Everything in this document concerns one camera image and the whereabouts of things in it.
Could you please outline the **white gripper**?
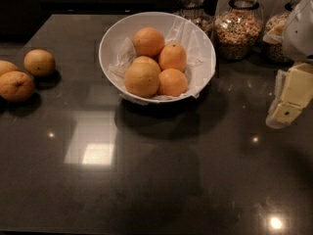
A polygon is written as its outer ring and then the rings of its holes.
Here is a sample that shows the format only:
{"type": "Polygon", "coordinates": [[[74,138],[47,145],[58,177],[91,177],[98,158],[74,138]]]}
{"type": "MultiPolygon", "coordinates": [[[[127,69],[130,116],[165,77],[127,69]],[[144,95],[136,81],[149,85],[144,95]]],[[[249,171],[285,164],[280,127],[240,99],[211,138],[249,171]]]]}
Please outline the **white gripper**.
{"type": "Polygon", "coordinates": [[[278,70],[275,98],[266,125],[281,129],[290,125],[313,99],[313,0],[300,0],[290,13],[283,32],[283,54],[295,61],[287,71],[278,70]]]}

